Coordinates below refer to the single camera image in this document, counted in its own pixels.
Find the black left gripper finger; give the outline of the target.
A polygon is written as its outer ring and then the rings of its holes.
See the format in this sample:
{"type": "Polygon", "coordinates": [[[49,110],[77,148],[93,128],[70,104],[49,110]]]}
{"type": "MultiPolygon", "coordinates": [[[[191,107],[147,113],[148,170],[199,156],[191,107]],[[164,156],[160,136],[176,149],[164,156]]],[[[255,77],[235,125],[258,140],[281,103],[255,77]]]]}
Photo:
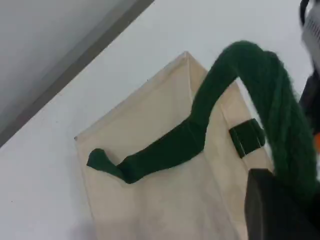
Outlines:
{"type": "Polygon", "coordinates": [[[244,214],[249,240],[320,238],[320,193],[303,210],[267,169],[249,171],[244,214]]]}

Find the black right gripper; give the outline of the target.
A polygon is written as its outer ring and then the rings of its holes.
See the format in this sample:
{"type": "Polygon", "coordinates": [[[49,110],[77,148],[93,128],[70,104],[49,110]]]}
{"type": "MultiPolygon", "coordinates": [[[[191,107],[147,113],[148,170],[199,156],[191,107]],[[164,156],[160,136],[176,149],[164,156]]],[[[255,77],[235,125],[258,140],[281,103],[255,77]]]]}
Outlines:
{"type": "Polygon", "coordinates": [[[320,122],[320,75],[313,72],[306,81],[299,103],[311,123],[320,122]]]}

